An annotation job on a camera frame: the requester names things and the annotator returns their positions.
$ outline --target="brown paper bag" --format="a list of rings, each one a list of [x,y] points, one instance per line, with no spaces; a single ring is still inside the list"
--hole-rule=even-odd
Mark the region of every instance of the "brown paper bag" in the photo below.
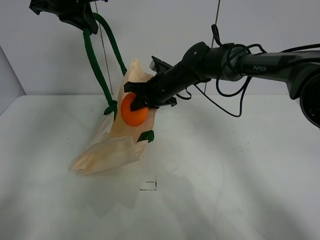
[[[149,109],[146,121],[140,126],[127,125],[120,113],[121,102],[127,93],[126,82],[142,83],[153,76],[145,73],[138,60],[133,59],[127,70],[118,93],[118,113],[113,122],[113,114],[105,116],[91,142],[72,166],[80,171],[78,175],[100,173],[141,159],[148,140],[138,141],[141,133],[152,130],[155,122],[155,109]]]

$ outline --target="black cable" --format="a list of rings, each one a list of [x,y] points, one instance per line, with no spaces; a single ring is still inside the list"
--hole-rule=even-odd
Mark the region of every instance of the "black cable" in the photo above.
[[[195,87],[199,90],[200,93],[202,93],[211,103],[213,103],[214,105],[216,105],[219,109],[221,109],[222,111],[224,111],[225,113],[235,117],[235,118],[239,118],[241,117],[242,115],[242,106],[243,106],[243,101],[244,101],[244,96],[245,96],[245,92],[247,90],[247,87],[249,85],[251,81],[251,77],[248,76],[245,83],[244,83],[244,88],[243,88],[243,91],[242,91],[242,94],[241,94],[241,98],[240,98],[240,106],[239,106],[239,114],[238,115],[235,115],[227,110],[225,110],[222,106],[218,105],[217,103],[215,103],[210,97],[208,97],[197,85],[195,85]]]
[[[216,41],[216,43],[222,47],[223,44],[221,43],[220,41],[220,34],[219,34],[219,30],[218,30],[218,27],[217,27],[217,24],[213,24],[211,26],[211,29],[212,29],[212,33],[213,33],[213,38],[212,38],[212,45],[211,47],[213,47],[213,43],[214,41]],[[243,52],[246,52],[246,54],[251,54],[251,51],[250,49],[251,48],[254,48],[254,47],[258,47],[261,51],[261,53],[265,54],[267,53],[266,50],[263,49],[263,47],[260,45],[260,44],[252,44],[252,45],[249,45],[249,46],[245,46],[243,44],[234,44],[232,47],[230,47],[228,49],[228,52],[227,52],[227,55],[226,55],[226,62],[221,66],[221,69],[220,71],[217,73],[217,77],[216,77],[216,82],[215,82],[215,87],[216,87],[216,90],[217,92],[223,96],[223,97],[227,97],[227,98],[230,98],[230,97],[234,97],[236,95],[238,95],[239,93],[241,93],[241,97],[240,97],[240,106],[239,106],[239,114],[238,115],[235,115],[233,113],[230,113],[229,111],[225,110],[223,107],[221,107],[220,105],[218,105],[216,102],[214,102],[210,97],[208,97],[206,95],[205,92],[203,92],[196,84],[194,85],[199,91],[200,93],[202,93],[211,103],[213,103],[214,105],[216,105],[219,109],[221,109],[222,111],[224,111],[225,113],[235,117],[235,118],[239,118],[241,115],[242,115],[242,108],[243,108],[243,100],[244,100],[244,96],[245,96],[245,93],[246,93],[246,90],[248,88],[248,85],[252,79],[252,75],[261,75],[260,73],[257,73],[257,74],[252,74],[252,73],[248,73],[247,75],[251,75],[251,76],[248,76],[246,81],[244,82],[243,86],[238,90],[236,91],[235,93],[232,93],[232,94],[225,94],[223,92],[221,92],[220,88],[219,88],[219,80],[220,80],[220,76],[221,76],[221,72],[223,71],[223,69],[228,66],[229,68],[231,68],[231,70],[233,70],[234,72],[236,72],[237,70],[235,69],[234,66],[232,66],[231,64],[231,61],[239,56],[241,53]],[[235,48],[241,48],[239,51],[237,51],[236,53],[232,54],[232,51],[235,49]],[[294,47],[294,48],[290,48],[290,49],[287,49],[287,50],[284,50],[282,51],[282,53],[289,53],[289,52],[295,52],[295,51],[301,51],[301,50],[307,50],[307,49],[314,49],[314,48],[320,48],[320,44],[312,44],[312,45],[306,45],[306,46],[299,46],[299,47]],[[315,57],[315,58],[307,58],[307,59],[301,59],[301,60],[297,60],[297,61],[294,61],[294,62],[290,62],[290,63],[287,63],[287,64],[284,64],[282,66],[279,66],[278,68],[276,69],[273,69],[273,70],[269,70],[267,72],[264,72],[264,74],[269,74],[269,73],[274,73],[276,71],[279,71],[279,70],[282,70],[282,69],[285,69],[285,68],[288,68],[288,67],[292,67],[292,66],[295,66],[295,65],[298,65],[298,64],[302,64],[302,63],[320,63],[320,58],[319,57]]]
[[[219,34],[219,30],[218,30],[218,27],[216,24],[213,24],[211,26],[212,28],[212,33],[213,33],[213,39],[212,39],[212,45],[213,45],[213,42],[214,40],[216,41],[216,43],[222,47],[223,44],[221,43],[220,41],[220,34]],[[243,100],[244,100],[244,96],[245,96],[245,93],[246,93],[246,90],[248,88],[248,85],[252,79],[252,77],[247,77],[246,81],[244,82],[243,86],[238,90],[236,91],[235,93],[232,93],[232,94],[225,94],[223,92],[221,92],[220,88],[219,88],[219,80],[220,80],[220,76],[221,76],[221,72],[222,70],[228,65],[232,70],[236,71],[235,68],[232,66],[231,64],[231,60],[233,60],[235,57],[239,56],[241,53],[243,52],[246,52],[247,54],[251,54],[251,51],[250,49],[251,48],[255,48],[255,47],[258,47],[260,49],[260,51],[262,53],[267,53],[266,50],[263,49],[263,47],[260,45],[260,44],[252,44],[252,45],[249,45],[249,46],[245,46],[243,44],[234,44],[232,47],[230,47],[228,49],[228,52],[227,52],[227,55],[226,55],[226,62],[221,66],[221,70],[220,72],[218,72],[217,74],[217,77],[216,77],[216,82],[215,82],[215,87],[216,87],[216,90],[217,92],[223,96],[223,97],[234,97],[236,95],[238,95],[239,93],[242,92],[241,94],[241,97],[240,97],[240,104],[239,104],[239,114],[238,115],[235,115],[227,110],[225,110],[223,107],[221,107],[220,105],[218,105],[216,102],[214,102],[210,97],[208,97],[206,95],[205,92],[203,92],[198,86],[194,85],[210,102],[212,102],[214,105],[216,105],[219,109],[221,109],[222,111],[224,111],[225,113],[235,117],[235,118],[239,118],[241,115],[242,115],[242,108],[243,108]],[[232,51],[234,48],[241,48],[239,51],[235,52],[234,54],[231,55]]]
[[[218,0],[218,7],[216,9],[216,14],[215,14],[215,23],[214,23],[215,26],[217,26],[217,22],[218,22],[220,3],[221,3],[221,0]],[[215,41],[215,34],[214,34],[213,30],[212,30],[212,33],[213,33],[213,36],[212,36],[211,48],[214,47],[214,41]],[[206,93],[206,90],[207,90],[207,82],[205,82],[205,84],[204,84],[204,93]]]
[[[183,99],[183,100],[190,100],[191,97],[192,97],[191,93],[188,92],[187,89],[185,89],[185,91],[186,91],[186,93],[187,93],[189,96],[185,97],[185,96],[181,96],[181,95],[179,95],[179,94],[176,94],[176,96],[177,96],[178,98],[180,98],[180,99]]]
[[[289,48],[286,50],[281,51],[281,53],[290,53],[295,51],[301,51],[301,50],[307,50],[307,49],[317,49],[320,48],[320,44],[311,44],[311,45],[305,45],[305,46],[297,46],[293,48]]]

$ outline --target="robotic arm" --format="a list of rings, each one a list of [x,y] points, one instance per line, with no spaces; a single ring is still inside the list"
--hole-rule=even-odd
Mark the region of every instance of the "robotic arm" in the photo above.
[[[31,0],[30,9],[37,15],[40,12],[56,14],[62,22],[97,34],[98,25],[90,7],[90,2],[94,1]],[[125,92],[136,94],[130,105],[131,111],[145,107],[174,106],[177,104],[174,95],[179,97],[178,94],[189,86],[211,79],[216,79],[217,90],[223,96],[231,97],[242,92],[242,102],[251,77],[256,77],[285,82],[290,98],[300,98],[302,112],[320,128],[320,51],[301,51],[319,48],[320,44],[267,53],[259,44],[221,44],[216,25],[212,25],[212,32],[219,47],[210,48],[204,42],[199,42],[175,66],[152,57],[150,67],[156,71],[156,75],[145,83],[127,82],[124,85]],[[251,54],[249,49],[252,47],[259,47],[261,53]],[[247,81],[238,92],[226,95],[219,90],[219,80],[235,82],[244,76],[248,77]]]

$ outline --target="white tabletop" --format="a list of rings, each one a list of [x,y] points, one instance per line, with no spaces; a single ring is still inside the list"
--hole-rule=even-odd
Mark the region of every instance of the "white tabletop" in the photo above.
[[[0,116],[1,240],[320,238],[320,131],[288,96],[248,95],[241,118],[180,100],[157,112],[142,160],[76,176],[105,108],[22,96]]]

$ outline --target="green strap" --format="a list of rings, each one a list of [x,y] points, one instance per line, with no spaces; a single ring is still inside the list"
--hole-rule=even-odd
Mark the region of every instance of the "green strap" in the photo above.
[[[155,132],[153,130],[145,131],[141,133],[138,142],[148,140],[148,143],[152,142],[155,139]]]
[[[124,76],[126,74],[126,72],[127,72],[127,68],[126,68],[126,66],[124,64],[124,61],[122,60],[122,57],[121,57],[121,54],[119,52],[116,39],[115,39],[115,37],[114,37],[114,35],[112,33],[112,30],[111,30],[110,26],[108,25],[106,20],[101,15],[99,15],[98,13],[94,12],[93,13],[93,17],[104,28],[104,30],[105,30],[108,38],[109,38],[109,41],[111,43],[111,47],[113,49],[115,57],[116,57],[119,65],[120,65],[122,74]],[[87,54],[87,56],[89,58],[90,65],[92,67],[92,70],[94,72],[94,75],[95,75],[96,79],[98,80],[98,82],[99,82],[99,84],[100,84],[100,86],[101,86],[101,88],[103,90],[104,96],[105,96],[105,98],[106,98],[106,100],[107,100],[107,102],[109,104],[109,107],[104,111],[104,115],[108,115],[108,114],[114,112],[114,119],[116,119],[116,116],[117,116],[117,113],[118,113],[118,109],[117,109],[118,102],[116,100],[112,99],[112,96],[110,94],[110,91],[109,91],[108,85],[106,83],[105,77],[104,77],[103,73],[101,72],[101,69],[100,69],[100,66],[98,64],[94,49],[92,47],[92,43],[91,43],[91,39],[90,39],[90,32],[89,32],[88,29],[84,29],[83,30],[83,38],[84,38],[84,46],[85,46],[86,54]],[[154,139],[155,139],[155,133],[154,133],[153,130],[150,130],[150,131],[145,131],[145,132],[141,133],[141,135],[140,135],[140,137],[138,139],[138,142],[147,140],[148,143],[150,143]]]
[[[124,64],[124,61],[122,60],[122,57],[121,57],[121,54],[119,52],[119,48],[118,48],[118,45],[117,45],[117,42],[116,42],[116,39],[115,39],[115,36],[114,34],[112,33],[112,30],[109,26],[109,24],[107,23],[107,21],[101,16],[99,15],[98,13],[93,13],[93,17],[96,21],[98,21],[102,27],[104,28],[108,38],[109,38],[109,41],[110,41],[110,44],[111,44],[111,47],[113,49],[113,52],[115,54],[115,57],[120,65],[120,68],[121,68],[121,71],[122,71],[122,74],[123,76],[126,74],[127,72],[127,68]]]
[[[83,38],[84,38],[84,46],[85,46],[85,51],[86,54],[88,56],[90,65],[92,67],[92,70],[94,72],[94,75],[96,77],[96,79],[98,80],[102,91],[104,93],[104,96],[109,104],[109,107],[112,109],[112,111],[114,112],[114,119],[116,119],[116,115],[117,115],[117,104],[115,104],[115,101],[112,99],[112,96],[110,94],[108,85],[106,83],[105,77],[103,75],[103,73],[101,72],[101,69],[99,67],[99,63],[97,61],[95,52],[94,52],[94,48],[92,47],[92,43],[91,43],[91,39],[90,39],[90,32],[88,29],[84,29],[83,30]]]

